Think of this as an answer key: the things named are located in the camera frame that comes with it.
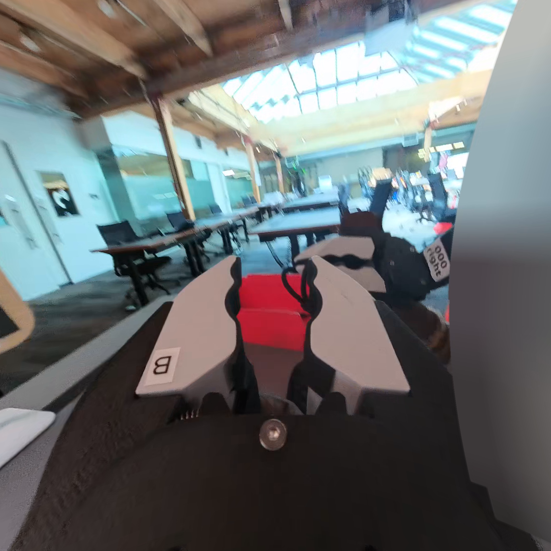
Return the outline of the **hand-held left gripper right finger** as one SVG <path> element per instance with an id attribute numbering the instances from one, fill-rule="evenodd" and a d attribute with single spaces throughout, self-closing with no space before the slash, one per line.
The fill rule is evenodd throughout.
<path id="1" fill-rule="evenodd" d="M 319 256 L 301 273 L 310 315 L 302 360 L 288 382 L 288 400 L 313 415 L 333 396 L 348 415 L 370 415 L 372 397 L 411 394 L 375 300 L 352 277 Z"/>

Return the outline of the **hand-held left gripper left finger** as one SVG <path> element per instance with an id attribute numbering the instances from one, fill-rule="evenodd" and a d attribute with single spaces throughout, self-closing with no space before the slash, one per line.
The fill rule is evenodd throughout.
<path id="1" fill-rule="evenodd" d="M 228 256 L 176 296 L 135 389 L 138 397 L 181 396 L 198 408 L 215 392 L 232 411 L 249 410 L 241 283 L 241 259 Z"/>

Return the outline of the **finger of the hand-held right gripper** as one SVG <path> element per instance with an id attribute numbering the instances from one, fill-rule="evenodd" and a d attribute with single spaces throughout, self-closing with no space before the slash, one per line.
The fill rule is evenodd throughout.
<path id="1" fill-rule="evenodd" d="M 336 236 L 307 247 L 294 258 L 294 262 L 305 262 L 313 256 L 335 256 L 337 258 L 354 256 L 362 260 L 370 260 L 373 257 L 374 251 L 375 244 L 370 237 Z"/>
<path id="2" fill-rule="evenodd" d="M 342 265 L 342 272 L 354 279 L 370 293 L 385 294 L 387 292 L 383 278 L 372 265 L 362 265 L 356 268 Z"/>

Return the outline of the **red plastic bin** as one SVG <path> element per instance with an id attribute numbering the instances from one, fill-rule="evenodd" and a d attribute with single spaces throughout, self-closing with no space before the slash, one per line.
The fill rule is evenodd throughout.
<path id="1" fill-rule="evenodd" d="M 246 343 L 304 350 L 310 315 L 289 293 L 280 274 L 249 274 L 239 291 L 238 320 Z"/>

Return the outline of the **person's right hand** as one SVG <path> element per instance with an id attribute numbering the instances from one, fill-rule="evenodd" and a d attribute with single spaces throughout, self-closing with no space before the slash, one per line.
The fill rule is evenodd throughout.
<path id="1" fill-rule="evenodd" d="M 411 300 L 389 301 L 388 306 L 445 366 L 449 365 L 450 326 L 442 313 Z"/>

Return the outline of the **wooden office desk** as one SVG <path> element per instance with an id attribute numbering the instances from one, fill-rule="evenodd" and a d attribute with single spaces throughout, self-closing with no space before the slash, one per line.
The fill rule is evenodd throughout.
<path id="1" fill-rule="evenodd" d="M 125 244 L 106 245 L 99 249 L 92 249 L 91 253 L 109 255 L 114 264 L 115 274 L 130 279 L 133 291 L 129 296 L 133 299 L 134 309 L 138 309 L 149 303 L 146 288 L 160 289 L 169 293 L 156 274 L 170 261 L 162 260 L 157 256 L 158 253 L 182 246 L 186 252 L 191 277 L 198 277 L 206 271 L 199 248 L 199 242 L 204 237 L 203 229 L 193 226 L 169 235 L 141 238 Z"/>
<path id="2" fill-rule="evenodd" d="M 337 207 L 339 197 L 336 193 L 321 193 L 307 197 L 300 197 L 287 201 L 280 207 L 283 214 L 304 212 L 309 210 L 319 210 Z"/>
<path id="3" fill-rule="evenodd" d="M 340 222 L 341 213 L 337 207 L 282 213 L 257 224 L 249 230 L 249 234 L 257 235 L 259 241 L 264 243 L 287 238 L 291 259 L 294 260 L 300 253 L 299 236 L 305 236 L 307 246 L 311 246 L 317 236 L 336 234 Z"/>

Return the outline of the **black office chair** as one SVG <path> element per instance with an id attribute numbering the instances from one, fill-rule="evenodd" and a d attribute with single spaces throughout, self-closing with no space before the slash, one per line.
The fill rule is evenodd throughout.
<path id="1" fill-rule="evenodd" d="M 98 225 L 97 228 L 107 246 L 101 252 L 111 256 L 115 275 L 129 278 L 132 282 L 135 307 L 149 303 L 146 288 L 170 294 L 169 290 L 161 284 L 158 271 L 167 267 L 171 258 L 157 257 L 155 251 L 133 248 L 141 238 L 134 232 L 128 221 Z"/>
<path id="2" fill-rule="evenodd" d="M 377 180 L 375 185 L 375 191 L 371 198 L 369 212 L 380 219 L 382 219 L 384 215 L 389 196 L 392 194 L 392 181 L 392 177 Z"/>
<path id="3" fill-rule="evenodd" d="M 173 233 L 188 231 L 195 227 L 195 222 L 188 220 L 183 212 L 167 213 L 166 217 L 169 224 L 172 226 Z"/>

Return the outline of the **wooden pillar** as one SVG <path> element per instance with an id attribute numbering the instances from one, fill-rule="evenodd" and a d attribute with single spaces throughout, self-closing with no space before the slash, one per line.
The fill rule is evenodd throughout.
<path id="1" fill-rule="evenodd" d="M 257 203 L 261 202 L 258 181 L 257 181 L 257 163 L 255 158 L 255 148 L 250 137 L 244 137 L 244 147 L 247 155 L 247 160 L 250 166 L 252 192 Z"/>
<path id="2" fill-rule="evenodd" d="M 196 214 L 189 194 L 183 162 L 177 150 L 169 103 L 162 94 L 148 95 L 148 101 L 162 137 L 173 187 L 179 199 L 181 211 L 187 219 L 194 221 Z"/>

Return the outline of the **wooden book stand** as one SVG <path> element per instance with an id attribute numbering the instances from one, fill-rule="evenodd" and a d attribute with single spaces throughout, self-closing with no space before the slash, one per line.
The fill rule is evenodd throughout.
<path id="1" fill-rule="evenodd" d="M 35 327 L 34 314 L 4 272 L 1 272 L 1 306 L 19 327 L 17 333 L 1 339 L 4 354 L 26 340 Z M 55 419 L 56 414 L 50 411 L 1 407 L 1 467 L 34 442 Z"/>

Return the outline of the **white door with window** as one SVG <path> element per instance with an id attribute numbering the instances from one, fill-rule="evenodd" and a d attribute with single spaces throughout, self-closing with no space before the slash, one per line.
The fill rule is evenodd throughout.
<path id="1" fill-rule="evenodd" d="M 25 301 L 74 281 L 10 145 L 1 141 L 1 268 Z"/>

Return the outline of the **white ceiling projector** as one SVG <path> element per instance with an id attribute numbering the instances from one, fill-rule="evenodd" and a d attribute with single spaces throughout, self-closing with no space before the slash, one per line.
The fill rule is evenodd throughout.
<path id="1" fill-rule="evenodd" d="M 363 38 L 364 56 L 382 52 L 402 51 L 417 27 L 416 20 L 408 20 L 403 15 L 391 21 L 386 9 L 368 12 Z"/>

